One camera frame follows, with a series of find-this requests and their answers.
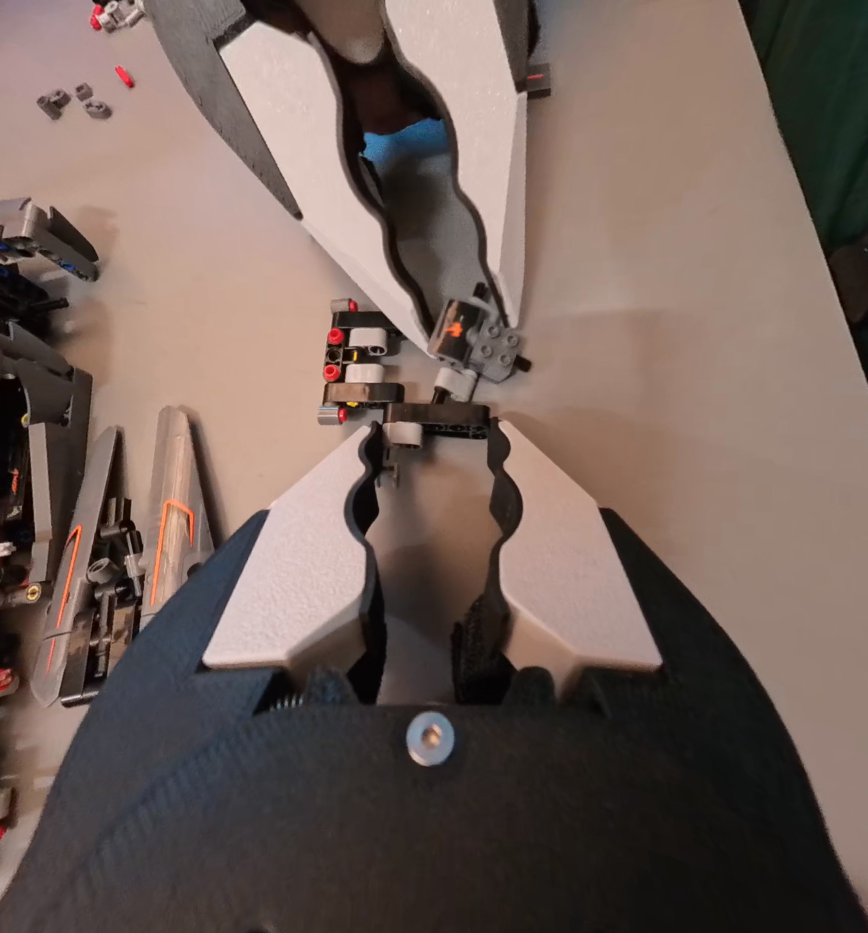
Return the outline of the black printed lego block assembly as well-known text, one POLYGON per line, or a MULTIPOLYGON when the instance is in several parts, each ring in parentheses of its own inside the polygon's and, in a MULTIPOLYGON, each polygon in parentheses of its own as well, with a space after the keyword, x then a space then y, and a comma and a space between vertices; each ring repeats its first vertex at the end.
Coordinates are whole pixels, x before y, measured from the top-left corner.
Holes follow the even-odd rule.
POLYGON ((532 364, 521 356, 521 334, 506 326, 485 300, 451 299, 440 315, 428 354, 440 363, 434 401, 472 400, 477 383, 499 383, 532 364))

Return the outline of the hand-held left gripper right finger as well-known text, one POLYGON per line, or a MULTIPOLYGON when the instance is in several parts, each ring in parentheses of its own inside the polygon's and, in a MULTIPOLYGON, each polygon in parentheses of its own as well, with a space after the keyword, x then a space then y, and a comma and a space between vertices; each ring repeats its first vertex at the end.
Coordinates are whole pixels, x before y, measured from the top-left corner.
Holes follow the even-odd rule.
POLYGON ((499 653, 515 669, 544 669, 557 699, 589 668, 659 670, 595 499, 505 419, 494 419, 488 464, 501 528, 488 577, 499 653))

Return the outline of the large lego car chassis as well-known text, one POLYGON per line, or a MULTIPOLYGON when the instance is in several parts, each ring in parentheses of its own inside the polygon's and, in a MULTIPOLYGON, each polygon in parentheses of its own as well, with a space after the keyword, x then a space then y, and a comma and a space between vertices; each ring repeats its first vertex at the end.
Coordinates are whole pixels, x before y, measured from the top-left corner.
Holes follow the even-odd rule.
MULTIPOLYGON (((52 316, 67 299, 20 268, 36 259, 83 282, 100 274, 94 247, 56 208, 0 200, 0 616, 51 594, 90 424, 92 378, 51 345, 52 316)), ((20 687, 18 643, 0 623, 0 705, 20 687)), ((0 843, 11 808, 0 782, 0 843)))

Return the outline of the small black grey brick assembly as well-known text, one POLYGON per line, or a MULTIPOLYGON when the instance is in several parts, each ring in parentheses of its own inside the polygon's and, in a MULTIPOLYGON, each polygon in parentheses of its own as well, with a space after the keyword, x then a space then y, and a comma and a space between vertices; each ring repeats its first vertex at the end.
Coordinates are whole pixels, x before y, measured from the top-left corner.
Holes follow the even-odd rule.
POLYGON ((339 426, 351 413, 382 410, 404 400, 402 384, 386 379, 384 360, 396 355, 404 335, 381 311, 345 297, 330 302, 323 349, 320 426, 339 426))

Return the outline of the black lego beam with connector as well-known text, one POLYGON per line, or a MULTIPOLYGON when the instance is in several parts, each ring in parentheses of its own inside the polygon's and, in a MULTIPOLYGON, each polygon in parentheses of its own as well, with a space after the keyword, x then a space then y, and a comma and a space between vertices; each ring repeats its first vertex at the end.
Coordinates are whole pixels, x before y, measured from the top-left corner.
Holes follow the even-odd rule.
POLYGON ((384 453, 376 485, 398 486, 399 450, 421 449, 428 437, 486 440, 490 420, 489 408, 472 402, 390 403, 381 422, 384 453))

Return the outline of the red and grey lego piece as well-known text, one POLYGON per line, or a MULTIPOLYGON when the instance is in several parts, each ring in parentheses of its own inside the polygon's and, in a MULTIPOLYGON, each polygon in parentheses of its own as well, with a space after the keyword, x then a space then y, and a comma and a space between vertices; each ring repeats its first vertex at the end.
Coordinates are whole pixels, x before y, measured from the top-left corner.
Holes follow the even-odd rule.
POLYGON ((95 31, 113 33, 132 28, 145 15, 144 1, 95 2, 90 13, 90 26, 95 31))

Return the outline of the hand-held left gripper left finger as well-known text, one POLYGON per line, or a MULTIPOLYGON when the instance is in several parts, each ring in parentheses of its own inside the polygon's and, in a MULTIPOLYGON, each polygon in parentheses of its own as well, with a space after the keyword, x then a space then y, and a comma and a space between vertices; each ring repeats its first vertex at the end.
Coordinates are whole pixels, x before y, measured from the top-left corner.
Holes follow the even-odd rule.
POLYGON ((297 686, 319 666, 378 700, 384 604, 367 531, 379 514, 381 425, 360 426, 269 507, 204 652, 212 670, 275 668, 297 686))

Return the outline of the grey lego wing panel assembly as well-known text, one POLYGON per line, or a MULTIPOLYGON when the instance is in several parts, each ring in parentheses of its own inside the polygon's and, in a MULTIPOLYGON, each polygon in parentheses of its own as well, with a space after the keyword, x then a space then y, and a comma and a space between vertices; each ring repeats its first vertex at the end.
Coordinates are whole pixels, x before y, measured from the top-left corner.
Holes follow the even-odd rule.
POLYGON ((215 549, 187 414, 160 411, 145 535, 123 495, 121 450, 111 426, 85 461, 30 680, 42 707, 90 703, 215 549))

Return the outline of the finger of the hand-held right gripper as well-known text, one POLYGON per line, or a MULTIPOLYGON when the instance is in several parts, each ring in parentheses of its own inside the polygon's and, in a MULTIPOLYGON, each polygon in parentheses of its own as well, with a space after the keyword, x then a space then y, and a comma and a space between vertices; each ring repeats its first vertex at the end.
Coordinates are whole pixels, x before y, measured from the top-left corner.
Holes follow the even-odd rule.
POLYGON ((399 62, 431 94, 451 146, 452 185, 505 321, 521 316, 532 2, 388 1, 399 62))
POLYGON ((348 149, 332 63, 306 38, 254 21, 219 53, 298 204, 301 221, 401 333, 426 351, 432 329, 370 171, 348 149))

